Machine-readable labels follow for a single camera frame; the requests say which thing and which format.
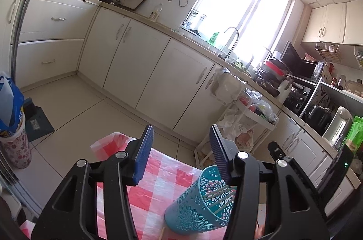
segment tiled floor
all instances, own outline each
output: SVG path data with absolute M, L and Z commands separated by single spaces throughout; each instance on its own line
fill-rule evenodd
M 15 170 L 41 206 L 44 206 L 59 182 L 81 158 L 97 161 L 90 150 L 98 139 L 119 131 L 131 137 L 141 136 L 146 121 L 122 108 L 84 83 L 78 76 L 63 78 L 24 93 L 42 107 L 56 130 L 32 142 L 32 162 Z M 195 166 L 193 147 L 154 128 L 153 148 L 186 164 Z

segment green plastic bag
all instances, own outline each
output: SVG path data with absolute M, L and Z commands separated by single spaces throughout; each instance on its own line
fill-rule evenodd
M 363 142 L 363 119 L 355 116 L 352 127 L 349 130 L 345 144 L 355 154 Z

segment kitchen counter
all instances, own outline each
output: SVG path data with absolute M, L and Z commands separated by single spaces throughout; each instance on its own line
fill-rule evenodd
M 110 5 L 110 4 L 105 3 L 105 2 L 101 2 L 99 0 L 84 0 L 84 1 L 87 1 L 87 2 L 92 3 L 92 4 L 95 4 L 97 6 L 104 7 L 106 9 L 115 11 L 115 12 L 120 13 L 122 15 L 125 15 L 125 16 L 127 16 L 129 18 L 132 18 L 134 20 L 137 20 L 137 21 L 139 21 L 139 22 L 141 22 L 143 24 L 146 24 L 149 27 L 152 27 L 152 28 L 154 28 L 154 29 L 156 29 L 156 30 L 158 30 L 158 31 L 160 31 L 160 32 L 162 32 L 162 33 L 170 36 L 171 38 L 174 38 L 175 40 L 178 40 L 178 41 L 182 42 L 183 44 L 185 44 L 188 47 L 196 50 L 200 54 L 208 57 L 209 59 L 211 59 L 212 61 L 218 63 L 219 65 L 221 65 L 223 67 L 226 67 L 227 69 L 229 69 L 231 71 L 231 73 L 233 75 L 239 77 L 243 81 L 248 82 L 248 84 L 252 88 L 254 88 L 255 90 L 259 91 L 270 102 L 272 102 L 273 104 L 275 104 L 283 112 L 285 112 L 288 116 L 290 116 L 293 120 L 295 120 L 304 130 L 306 130 L 324 148 L 324 150 L 327 151 L 327 153 L 332 158 L 334 158 L 337 155 L 337 151 L 329 144 L 329 142 L 325 138 L 321 137 L 315 130 L 313 130 L 302 119 L 300 119 L 297 115 L 295 115 L 288 108 L 286 108 L 285 106 L 283 106 L 277 99 L 275 99 L 272 95 L 270 95 L 267 91 L 265 91 L 257 83 L 253 82 L 252 79 L 247 74 L 239 71 L 234 66 L 228 64 L 223 59 L 219 58 L 216 54 L 214 54 L 213 52 L 209 51 L 205 47 L 201 46 L 200 44 L 196 43 L 195 41 L 193 41 L 193 40 L 191 40 L 189 38 L 186 38 L 186 37 L 184 37 L 182 35 L 179 35 L 175 31 L 173 31 L 172 29 L 170 29 L 170 28 L 168 28 L 168 27 L 166 27 L 166 26 L 164 26 L 162 24 L 152 22 L 152 21 L 148 20 L 146 17 L 141 16 L 139 14 L 136 14 L 134 12 L 127 11 L 125 9 L 116 7 L 114 5 Z M 355 173 L 352 171 L 351 168 L 349 168 L 349 171 L 347 173 L 347 177 L 350 179 L 352 185 L 355 188 L 358 188 L 358 186 L 360 185 L 361 182 L 358 179 L 358 177 L 355 175 Z

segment hanging trash can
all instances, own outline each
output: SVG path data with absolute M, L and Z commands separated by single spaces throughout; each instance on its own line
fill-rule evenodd
M 32 153 L 25 131 L 25 114 L 22 115 L 21 123 L 14 135 L 7 138 L 0 137 L 0 142 L 10 162 L 18 169 L 29 166 Z
M 166 210 L 164 219 L 173 232 L 190 235 L 228 225 L 234 193 L 221 179 L 217 166 L 207 167 Z M 218 191 L 216 196 L 203 198 Z

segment wire rack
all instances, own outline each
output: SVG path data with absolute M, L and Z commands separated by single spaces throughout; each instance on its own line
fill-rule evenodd
M 363 47 L 359 48 L 354 46 L 354 55 L 355 59 L 357 59 L 359 69 L 363 70 Z
M 338 47 L 336 48 L 336 51 L 334 51 L 334 52 L 328 51 L 328 50 L 318 49 L 318 44 L 316 44 L 315 49 L 318 51 L 319 55 L 324 60 L 327 60 L 329 62 L 334 62 L 334 63 L 340 63 L 342 61 L 342 56 L 341 56 L 341 52 L 340 52 L 340 45 L 338 45 Z

